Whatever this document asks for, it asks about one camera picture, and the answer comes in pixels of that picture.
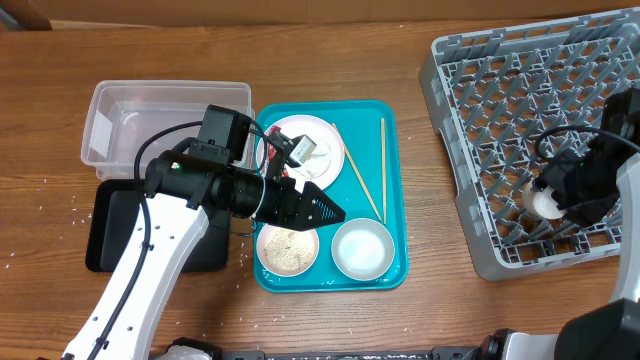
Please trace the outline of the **white napkin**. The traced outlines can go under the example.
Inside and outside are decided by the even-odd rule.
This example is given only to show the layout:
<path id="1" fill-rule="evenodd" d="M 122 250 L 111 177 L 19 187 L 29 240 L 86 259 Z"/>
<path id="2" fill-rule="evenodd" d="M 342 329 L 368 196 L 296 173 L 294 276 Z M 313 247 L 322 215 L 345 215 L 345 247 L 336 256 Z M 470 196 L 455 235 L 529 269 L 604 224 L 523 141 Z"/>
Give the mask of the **white napkin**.
<path id="1" fill-rule="evenodd" d="M 331 164 L 331 148 L 327 143 L 316 146 L 310 158 L 300 167 L 288 168 L 290 175 L 299 175 L 311 180 L 323 175 Z"/>

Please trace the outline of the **pink bowl with rice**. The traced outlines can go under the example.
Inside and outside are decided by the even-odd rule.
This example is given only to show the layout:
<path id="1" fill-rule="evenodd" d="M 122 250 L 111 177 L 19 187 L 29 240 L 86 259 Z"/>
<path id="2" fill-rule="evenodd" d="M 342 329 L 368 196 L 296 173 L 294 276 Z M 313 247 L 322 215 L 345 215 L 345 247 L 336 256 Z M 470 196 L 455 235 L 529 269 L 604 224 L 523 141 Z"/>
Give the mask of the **pink bowl with rice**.
<path id="1" fill-rule="evenodd" d="M 264 225 L 256 238 L 255 250 L 267 271 L 294 277 L 309 270 L 316 261 L 319 237 L 316 230 L 294 231 Z"/>

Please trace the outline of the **white paper cup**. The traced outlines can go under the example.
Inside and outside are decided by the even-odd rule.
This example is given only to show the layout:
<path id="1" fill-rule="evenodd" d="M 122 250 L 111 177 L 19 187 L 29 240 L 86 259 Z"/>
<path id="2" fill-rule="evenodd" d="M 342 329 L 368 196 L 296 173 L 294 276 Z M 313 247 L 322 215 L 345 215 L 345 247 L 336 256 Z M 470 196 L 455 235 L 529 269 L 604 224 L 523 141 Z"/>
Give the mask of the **white paper cup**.
<path id="1" fill-rule="evenodd" d="M 565 216 L 566 211 L 558 208 L 558 203 L 552 197 L 553 188 L 547 186 L 538 189 L 534 182 L 529 182 L 523 190 L 524 208 L 535 216 L 547 220 L 557 220 Z"/>

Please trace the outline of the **red snack wrapper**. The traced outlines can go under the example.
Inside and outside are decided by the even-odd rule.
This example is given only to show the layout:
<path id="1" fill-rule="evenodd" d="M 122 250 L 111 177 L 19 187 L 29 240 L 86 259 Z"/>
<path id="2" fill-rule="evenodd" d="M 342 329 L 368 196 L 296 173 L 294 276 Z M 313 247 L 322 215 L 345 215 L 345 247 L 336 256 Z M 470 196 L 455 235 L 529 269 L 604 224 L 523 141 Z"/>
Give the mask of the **red snack wrapper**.
<path id="1" fill-rule="evenodd" d="M 281 145 L 279 140 L 281 128 L 279 126 L 273 125 L 268 132 L 268 159 L 272 162 L 280 153 L 281 153 Z"/>

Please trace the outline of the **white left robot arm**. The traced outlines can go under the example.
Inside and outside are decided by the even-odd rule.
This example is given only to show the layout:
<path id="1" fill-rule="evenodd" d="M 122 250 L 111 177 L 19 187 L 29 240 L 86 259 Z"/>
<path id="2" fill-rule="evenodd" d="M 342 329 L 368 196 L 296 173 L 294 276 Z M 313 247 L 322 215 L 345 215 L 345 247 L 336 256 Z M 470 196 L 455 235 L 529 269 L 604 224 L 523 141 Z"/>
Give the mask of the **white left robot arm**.
<path id="1" fill-rule="evenodd" d="M 344 221 L 345 211 L 316 184 L 301 191 L 285 167 L 307 162 L 306 135 L 265 134 L 251 117 L 210 105 L 199 132 L 139 165 L 133 181 L 139 215 L 90 318 L 63 352 L 66 359 L 146 359 L 176 280 L 219 212 L 295 231 Z"/>

